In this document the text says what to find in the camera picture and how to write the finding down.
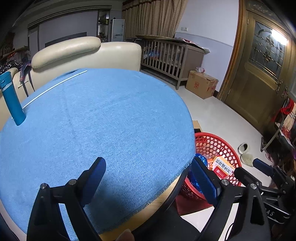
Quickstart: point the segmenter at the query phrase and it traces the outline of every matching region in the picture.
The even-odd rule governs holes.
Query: wooden door
[[[248,12],[242,57],[225,103],[263,133],[283,105],[291,39],[277,25]]]

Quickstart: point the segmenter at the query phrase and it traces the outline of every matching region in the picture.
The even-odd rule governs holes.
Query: white floor
[[[199,122],[203,132],[209,132],[221,137],[236,151],[241,143],[247,142],[250,146],[249,153],[253,155],[254,159],[259,158],[269,165],[272,165],[272,163],[265,157],[265,152],[260,152],[262,135],[234,110],[215,97],[203,100],[189,90],[185,89],[185,86],[180,86],[179,90],[176,90],[176,87],[172,84],[169,84],[158,77],[156,78],[168,84],[179,94],[187,105],[192,120],[197,120]],[[270,177],[267,177],[254,167],[249,167],[244,164],[242,164],[242,166],[253,176],[259,179],[264,186],[269,186],[271,182]],[[227,229],[234,221],[237,206],[237,204],[234,204],[232,207],[225,229],[219,239],[221,241],[224,241]],[[182,218],[190,222],[199,231],[202,231],[213,210],[214,208],[211,207],[196,213],[185,215]]]

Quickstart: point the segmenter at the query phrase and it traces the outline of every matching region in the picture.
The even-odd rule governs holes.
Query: round table
[[[84,70],[50,81],[22,106]],[[42,182],[64,185],[102,156],[106,173],[85,212],[103,240],[114,240],[172,202],[195,154],[190,113],[169,86],[136,71],[86,70],[30,103],[25,121],[9,119],[0,134],[0,199],[24,232]]]

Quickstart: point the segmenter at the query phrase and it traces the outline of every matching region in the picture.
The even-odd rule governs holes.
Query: refrigerator
[[[111,20],[111,42],[123,41],[124,19]]]

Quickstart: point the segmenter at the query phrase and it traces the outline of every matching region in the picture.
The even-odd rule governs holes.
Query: white shoe
[[[253,155],[244,153],[240,156],[241,162],[249,167],[253,167]]]
[[[244,143],[240,144],[240,146],[237,148],[237,151],[240,155],[242,155],[242,154],[250,151],[250,146],[248,145],[248,143],[244,142]]]

